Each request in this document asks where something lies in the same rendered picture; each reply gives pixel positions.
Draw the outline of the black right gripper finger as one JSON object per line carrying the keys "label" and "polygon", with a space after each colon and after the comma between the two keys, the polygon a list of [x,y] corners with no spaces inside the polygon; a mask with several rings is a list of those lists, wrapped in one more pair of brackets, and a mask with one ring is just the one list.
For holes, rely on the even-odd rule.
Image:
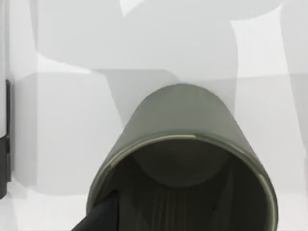
{"label": "black right gripper finger", "polygon": [[71,231],[118,231],[119,194],[111,192]]}

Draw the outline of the grey-green cup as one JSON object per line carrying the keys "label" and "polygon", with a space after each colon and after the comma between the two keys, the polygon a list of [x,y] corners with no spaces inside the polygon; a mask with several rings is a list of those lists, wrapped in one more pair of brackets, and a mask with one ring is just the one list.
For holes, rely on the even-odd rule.
{"label": "grey-green cup", "polygon": [[140,103],[93,180],[87,214],[113,191],[118,231],[277,231],[265,168],[224,102],[195,85]]}

